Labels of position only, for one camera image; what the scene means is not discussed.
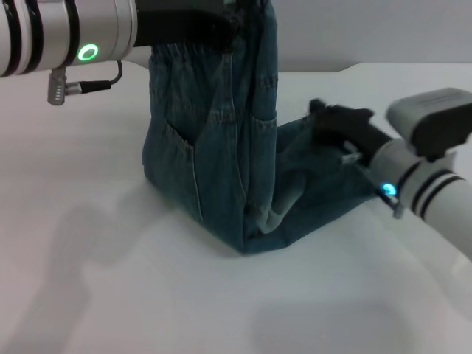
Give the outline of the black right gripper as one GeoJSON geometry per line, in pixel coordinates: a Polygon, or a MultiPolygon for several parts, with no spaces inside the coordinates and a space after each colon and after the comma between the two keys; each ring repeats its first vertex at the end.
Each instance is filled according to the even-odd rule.
{"type": "Polygon", "coordinates": [[[328,105],[318,98],[309,102],[315,140],[326,145],[344,147],[351,144],[360,154],[361,163],[370,163],[375,154],[392,137],[370,123],[374,113],[366,108],[328,105]]]}

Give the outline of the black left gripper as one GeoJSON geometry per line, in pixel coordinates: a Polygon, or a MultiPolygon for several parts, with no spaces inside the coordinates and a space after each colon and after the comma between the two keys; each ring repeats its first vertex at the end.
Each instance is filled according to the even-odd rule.
{"type": "Polygon", "coordinates": [[[225,14],[223,1],[136,2],[135,47],[157,44],[205,44],[232,52],[243,30],[244,14],[225,14]]]}

